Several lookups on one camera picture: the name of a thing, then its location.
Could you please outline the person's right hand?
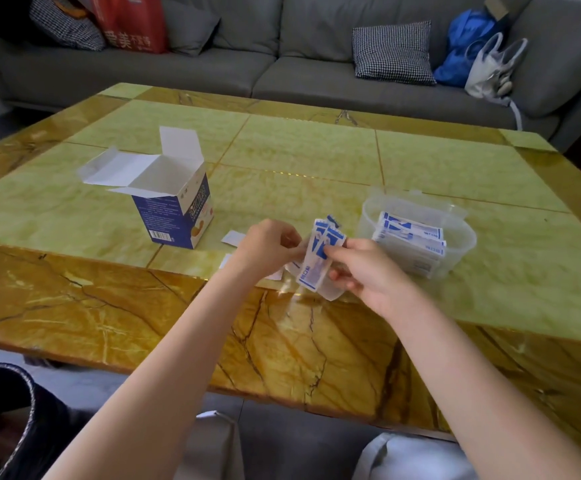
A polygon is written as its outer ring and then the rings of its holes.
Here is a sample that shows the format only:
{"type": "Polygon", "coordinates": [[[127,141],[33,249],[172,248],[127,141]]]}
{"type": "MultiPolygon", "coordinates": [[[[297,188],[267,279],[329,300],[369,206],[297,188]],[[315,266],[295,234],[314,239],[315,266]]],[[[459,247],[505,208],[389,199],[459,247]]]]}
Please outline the person's right hand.
{"type": "Polygon", "coordinates": [[[401,268],[369,239],[346,242],[370,242],[370,256],[364,264],[346,266],[333,261],[329,277],[339,289],[361,299],[376,314],[389,322],[421,312],[427,299],[401,268]]]}

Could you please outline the blue white sachet bundle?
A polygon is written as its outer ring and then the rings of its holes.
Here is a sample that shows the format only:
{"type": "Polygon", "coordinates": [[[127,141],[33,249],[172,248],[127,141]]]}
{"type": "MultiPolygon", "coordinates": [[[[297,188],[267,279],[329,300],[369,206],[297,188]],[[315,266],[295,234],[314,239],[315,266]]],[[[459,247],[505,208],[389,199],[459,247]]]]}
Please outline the blue white sachet bundle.
{"type": "Polygon", "coordinates": [[[305,239],[307,249],[302,263],[292,261],[284,268],[300,286],[318,293],[328,301],[334,301],[344,291],[336,287],[329,277],[333,260],[325,253],[325,246],[342,247],[346,239],[341,226],[331,214],[324,219],[316,219],[309,238],[305,239]]]}

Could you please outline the person's right forearm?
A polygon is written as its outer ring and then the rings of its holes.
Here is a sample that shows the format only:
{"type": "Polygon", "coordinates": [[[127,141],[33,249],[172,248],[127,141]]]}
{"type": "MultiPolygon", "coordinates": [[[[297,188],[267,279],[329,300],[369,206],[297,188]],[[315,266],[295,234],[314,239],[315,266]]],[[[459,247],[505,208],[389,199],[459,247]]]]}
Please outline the person's right forearm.
{"type": "Polygon", "coordinates": [[[383,312],[481,480],[581,480],[581,450],[422,292],[383,312]]]}

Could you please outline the white paper sheet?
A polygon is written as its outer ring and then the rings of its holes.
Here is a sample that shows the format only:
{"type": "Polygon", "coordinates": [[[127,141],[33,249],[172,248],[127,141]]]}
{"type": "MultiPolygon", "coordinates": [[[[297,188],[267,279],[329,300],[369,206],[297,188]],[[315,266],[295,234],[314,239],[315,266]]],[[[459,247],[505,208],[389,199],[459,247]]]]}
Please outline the white paper sheet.
{"type": "MultiPolygon", "coordinates": [[[[227,253],[224,258],[222,259],[218,269],[223,269],[227,262],[230,260],[232,256],[232,253],[227,253]]],[[[266,280],[272,280],[272,281],[280,281],[283,278],[283,273],[284,273],[284,268],[281,267],[279,268],[275,273],[272,273],[268,276],[266,276],[264,279],[266,280]]]]}

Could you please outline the stack of blue white packets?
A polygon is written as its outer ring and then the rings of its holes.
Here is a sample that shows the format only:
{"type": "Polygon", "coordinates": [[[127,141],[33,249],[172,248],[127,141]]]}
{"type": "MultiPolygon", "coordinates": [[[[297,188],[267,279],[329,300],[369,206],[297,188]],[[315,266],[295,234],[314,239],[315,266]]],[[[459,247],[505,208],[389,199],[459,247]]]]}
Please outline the stack of blue white packets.
{"type": "Polygon", "coordinates": [[[380,212],[372,240],[408,273],[432,278],[446,256],[441,228],[380,212]]]}

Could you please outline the open blue white cardboard box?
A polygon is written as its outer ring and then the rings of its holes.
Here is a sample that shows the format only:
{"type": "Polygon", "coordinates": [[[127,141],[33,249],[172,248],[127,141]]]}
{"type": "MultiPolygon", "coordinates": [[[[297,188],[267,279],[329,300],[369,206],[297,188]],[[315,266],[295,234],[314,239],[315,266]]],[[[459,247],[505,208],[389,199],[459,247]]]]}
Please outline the open blue white cardboard box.
{"type": "Polygon", "coordinates": [[[206,164],[194,130],[160,127],[161,152],[108,148],[77,170],[84,184],[132,196],[155,243],[195,249],[214,217],[206,164]]]}

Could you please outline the square houndstooth cushion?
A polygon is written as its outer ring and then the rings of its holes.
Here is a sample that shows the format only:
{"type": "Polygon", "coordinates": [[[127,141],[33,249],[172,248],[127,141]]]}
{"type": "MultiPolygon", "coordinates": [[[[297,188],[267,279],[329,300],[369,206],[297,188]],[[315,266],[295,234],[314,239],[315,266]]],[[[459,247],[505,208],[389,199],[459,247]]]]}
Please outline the square houndstooth cushion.
{"type": "Polygon", "coordinates": [[[430,63],[431,21],[352,30],[357,79],[435,86],[430,63]]]}

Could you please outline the white paper bag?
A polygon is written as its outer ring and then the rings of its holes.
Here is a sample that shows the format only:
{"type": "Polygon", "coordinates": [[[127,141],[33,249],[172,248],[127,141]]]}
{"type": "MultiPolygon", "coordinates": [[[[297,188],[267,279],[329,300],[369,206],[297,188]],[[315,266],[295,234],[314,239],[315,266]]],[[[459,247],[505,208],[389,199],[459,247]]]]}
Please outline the white paper bag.
{"type": "Polygon", "coordinates": [[[173,480],[245,480],[238,423],[220,411],[197,415],[173,480]]]}

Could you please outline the grey fabric sofa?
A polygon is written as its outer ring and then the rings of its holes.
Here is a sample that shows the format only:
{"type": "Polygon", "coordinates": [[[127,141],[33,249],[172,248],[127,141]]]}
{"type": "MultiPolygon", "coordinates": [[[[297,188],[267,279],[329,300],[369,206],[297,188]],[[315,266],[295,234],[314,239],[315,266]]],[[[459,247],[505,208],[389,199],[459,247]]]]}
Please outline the grey fabric sofa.
{"type": "MultiPolygon", "coordinates": [[[[486,0],[171,1],[219,17],[199,55],[62,47],[30,19],[32,0],[0,0],[0,97],[58,111],[124,82],[515,129],[512,110],[463,86],[355,77],[353,29],[430,22],[436,69],[452,20],[486,0]]],[[[581,135],[581,0],[502,2],[506,42],[529,42],[512,77],[522,127],[567,149],[581,135]]]]}

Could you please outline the person's white shorts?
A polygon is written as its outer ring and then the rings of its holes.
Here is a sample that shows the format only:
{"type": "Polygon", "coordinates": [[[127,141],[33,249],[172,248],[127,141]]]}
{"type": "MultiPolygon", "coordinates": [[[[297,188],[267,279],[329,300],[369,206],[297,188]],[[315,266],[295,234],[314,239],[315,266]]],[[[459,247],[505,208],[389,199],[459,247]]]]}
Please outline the person's white shorts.
{"type": "Polygon", "coordinates": [[[479,480],[479,477],[457,443],[382,433],[365,446],[351,480],[479,480]]]}

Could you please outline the white handbag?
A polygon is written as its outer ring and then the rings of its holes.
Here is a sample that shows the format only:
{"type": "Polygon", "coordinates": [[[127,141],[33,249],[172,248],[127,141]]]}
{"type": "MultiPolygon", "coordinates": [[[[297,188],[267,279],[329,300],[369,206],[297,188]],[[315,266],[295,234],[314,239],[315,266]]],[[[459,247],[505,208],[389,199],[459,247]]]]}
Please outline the white handbag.
{"type": "Polygon", "coordinates": [[[474,98],[509,108],[513,112],[516,130],[522,131],[524,126],[521,112],[511,98],[511,78],[524,57],[529,41],[522,38],[500,50],[503,40],[503,33],[498,32],[479,50],[464,89],[474,98]]]}

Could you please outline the blue plastic bag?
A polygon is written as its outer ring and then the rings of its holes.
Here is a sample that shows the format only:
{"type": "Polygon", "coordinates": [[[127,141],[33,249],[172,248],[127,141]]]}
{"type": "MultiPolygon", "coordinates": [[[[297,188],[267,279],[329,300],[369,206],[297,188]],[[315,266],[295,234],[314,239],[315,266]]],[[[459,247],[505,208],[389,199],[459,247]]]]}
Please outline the blue plastic bag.
{"type": "Polygon", "coordinates": [[[433,76],[436,83],[464,88],[478,52],[498,32],[506,33],[510,14],[494,17],[486,8],[468,9],[453,19],[447,32],[447,55],[433,76]]]}

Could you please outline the grey cushion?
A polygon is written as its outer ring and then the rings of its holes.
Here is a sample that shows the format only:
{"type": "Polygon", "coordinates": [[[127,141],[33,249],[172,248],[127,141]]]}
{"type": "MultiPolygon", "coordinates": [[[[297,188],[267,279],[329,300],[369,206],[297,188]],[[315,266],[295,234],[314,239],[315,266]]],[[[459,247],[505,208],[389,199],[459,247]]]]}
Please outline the grey cushion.
{"type": "Polygon", "coordinates": [[[161,4],[169,50],[189,57],[199,56],[212,43],[220,16],[182,0],[161,0],[161,4]]]}

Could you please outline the red shopping bag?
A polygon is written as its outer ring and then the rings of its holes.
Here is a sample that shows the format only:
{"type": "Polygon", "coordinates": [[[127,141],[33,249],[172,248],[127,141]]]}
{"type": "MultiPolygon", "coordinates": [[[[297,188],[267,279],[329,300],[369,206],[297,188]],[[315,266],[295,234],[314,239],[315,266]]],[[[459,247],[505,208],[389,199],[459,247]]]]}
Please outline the red shopping bag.
{"type": "Polygon", "coordinates": [[[168,51],[161,0],[90,0],[107,42],[122,50],[163,54],[168,51]]]}

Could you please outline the brown cardboard piece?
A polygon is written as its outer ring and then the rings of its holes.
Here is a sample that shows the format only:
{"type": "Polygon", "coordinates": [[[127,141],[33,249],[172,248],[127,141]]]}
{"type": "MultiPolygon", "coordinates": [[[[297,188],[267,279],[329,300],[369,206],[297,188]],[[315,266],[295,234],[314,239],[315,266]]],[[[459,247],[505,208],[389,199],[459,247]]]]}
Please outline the brown cardboard piece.
{"type": "Polygon", "coordinates": [[[510,14],[503,0],[485,0],[484,8],[496,22],[502,22],[510,14]]]}

